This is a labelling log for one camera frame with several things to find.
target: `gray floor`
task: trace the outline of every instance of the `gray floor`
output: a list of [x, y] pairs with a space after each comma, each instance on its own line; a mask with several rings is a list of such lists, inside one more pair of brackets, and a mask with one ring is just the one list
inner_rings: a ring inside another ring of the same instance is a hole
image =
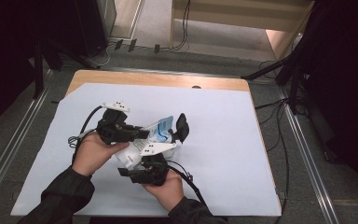
[[[82, 67], [65, 59], [63, 69], [54, 72], [47, 98], [26, 134], [19, 151], [0, 184], [0, 224], [16, 223], [19, 217], [9, 215], [16, 196], [32, 166], [34, 158], [42, 146], [49, 123], [54, 117], [57, 104], [65, 95], [74, 72]], [[197, 55], [190, 53], [161, 52], [154, 54], [152, 49], [136, 49], [128, 53], [126, 48], [115, 51], [109, 64], [103, 70], [117, 67], [151, 69], [187, 73], [209, 74], [214, 77], [238, 78], [258, 70], [260, 62]], [[250, 82], [255, 105], [272, 103], [280, 99], [278, 87], [266, 77]], [[33, 86], [30, 86], [0, 118], [0, 155], [11, 135], [15, 132], [21, 117], [32, 102]], [[258, 119], [265, 120], [273, 107], [257, 110]], [[358, 175], [345, 164], [330, 164], [324, 160], [321, 143], [312, 129], [312, 124], [304, 116], [297, 117], [307, 138], [313, 159], [318, 166], [323, 181], [335, 206], [340, 223], [358, 223]], [[290, 165], [289, 192], [286, 209], [280, 223], [325, 223], [324, 214], [318, 203], [310, 177], [298, 150], [295, 136], [284, 115], [281, 120], [282, 134], [286, 144]], [[261, 125], [266, 148], [272, 147], [278, 139], [276, 119]], [[286, 166], [282, 142], [268, 153], [272, 173], [279, 192], [285, 191]], [[274, 223], [276, 217], [231, 217], [230, 223]], [[75, 223], [87, 223], [87, 217], [76, 217]]]

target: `black jacket sleeve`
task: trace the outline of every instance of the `black jacket sleeve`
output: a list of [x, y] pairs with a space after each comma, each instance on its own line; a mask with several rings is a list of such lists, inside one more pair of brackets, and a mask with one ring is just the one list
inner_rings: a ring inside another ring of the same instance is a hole
[[86, 206], [94, 193], [90, 176], [83, 176], [69, 167], [42, 192], [41, 203], [19, 224], [70, 224], [75, 212]]
[[214, 217], [202, 203], [184, 197], [168, 214], [173, 224], [224, 224], [225, 220]]

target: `left hand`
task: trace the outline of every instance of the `left hand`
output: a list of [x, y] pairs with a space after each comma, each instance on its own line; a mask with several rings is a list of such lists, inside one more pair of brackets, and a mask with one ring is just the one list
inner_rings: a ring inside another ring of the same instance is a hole
[[129, 145], [129, 143], [107, 145], [101, 140], [100, 135], [91, 133], [83, 139], [77, 151], [72, 169], [81, 175], [93, 175], [115, 153]]

